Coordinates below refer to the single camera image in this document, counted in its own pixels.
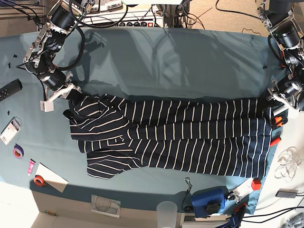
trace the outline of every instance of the beige carpet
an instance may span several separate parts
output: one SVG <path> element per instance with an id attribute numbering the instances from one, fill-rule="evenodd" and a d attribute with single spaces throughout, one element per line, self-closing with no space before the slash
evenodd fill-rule
<path id="1" fill-rule="evenodd" d="M 52 7 L 56 0 L 47 0 L 46 2 L 47 6 Z M 245 28 L 252 29 L 254 32 L 259 32 L 262 36 L 269 35 L 267 29 L 264 27 L 261 21 L 245 15 L 218 11 L 215 8 L 215 3 L 216 0 L 193 0 L 190 3 L 190 13 L 199 17 L 205 29 L 242 32 L 242 30 Z M 257 15 L 256 4 L 254 0 L 220 0 L 218 7 L 220 9 L 241 11 L 251 15 Z M 302 11 L 298 5 L 295 8 L 295 17 L 302 27 L 302 25 L 304 25 L 304 18 Z M 199 22 L 197 22 L 192 26 L 192 28 L 202 29 L 202 26 Z M 244 33 L 253 34 L 251 30 L 247 31 L 245 29 L 243 31 Z M 33 21 L 27 21 L 27 19 L 0 21 L 0 37 L 32 31 L 36 31 L 36 26 Z"/>

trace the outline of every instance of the striped shirt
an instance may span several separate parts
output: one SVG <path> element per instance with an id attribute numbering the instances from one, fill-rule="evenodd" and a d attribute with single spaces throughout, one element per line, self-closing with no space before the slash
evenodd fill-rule
<path id="1" fill-rule="evenodd" d="M 92 95 L 64 115 L 93 177 L 144 166 L 262 177 L 271 110 L 259 107 L 255 98 L 200 104 Z"/>

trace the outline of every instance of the purple tape roll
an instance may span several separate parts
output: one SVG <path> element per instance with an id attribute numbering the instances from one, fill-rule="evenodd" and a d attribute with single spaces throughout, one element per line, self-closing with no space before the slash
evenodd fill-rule
<path id="1" fill-rule="evenodd" d="M 24 151 L 22 149 L 21 146 L 19 146 L 18 144 L 15 145 L 14 150 L 13 150 L 13 154 L 16 158 L 22 158 L 24 156 Z"/>

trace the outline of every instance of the clear plastic cup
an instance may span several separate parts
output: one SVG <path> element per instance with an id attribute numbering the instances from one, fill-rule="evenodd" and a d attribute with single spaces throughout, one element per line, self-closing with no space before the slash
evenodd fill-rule
<path id="1" fill-rule="evenodd" d="M 177 217 L 177 206 L 170 201 L 161 202 L 156 207 L 157 227 L 158 228 L 175 228 Z"/>

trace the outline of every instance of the blue fabric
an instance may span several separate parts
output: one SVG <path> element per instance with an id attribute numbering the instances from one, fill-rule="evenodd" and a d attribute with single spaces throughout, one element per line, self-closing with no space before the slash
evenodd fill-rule
<path id="1" fill-rule="evenodd" d="M 286 72 L 278 66 L 265 37 L 248 34 L 162 28 L 112 28 L 85 30 L 83 57 L 72 70 L 83 91 L 111 94 L 131 100 L 153 96 L 196 99 L 205 102 L 241 97 L 258 97 L 270 85 L 271 77 Z M 86 156 L 70 136 L 68 120 L 62 115 L 67 101 L 57 99 L 55 111 L 41 112 L 42 88 L 35 76 L 15 68 L 22 63 L 37 33 L 0 38 L 0 87 L 19 78 L 22 91 L 0 103 L 0 129 L 13 116 L 22 121 L 22 129 L 8 146 L 0 142 L 0 181 L 63 198 L 91 201 L 91 194 L 120 200 L 122 207 L 156 210 L 158 203 L 175 202 L 181 211 L 190 177 L 191 193 L 216 186 L 232 190 L 245 178 L 203 175 L 160 168 L 140 168 L 124 172 L 111 180 L 87 175 Z M 67 66 L 78 55 L 77 32 L 66 40 L 55 63 Z M 15 143 L 24 149 L 24 157 L 12 153 Z M 268 155 L 268 168 L 274 148 Z M 36 161 L 27 175 L 29 160 Z M 63 193 L 48 186 L 39 188 L 33 178 L 39 162 L 69 181 Z M 248 197 L 248 212 L 253 213 L 260 191 Z M 231 212 L 233 202 L 223 213 Z"/>

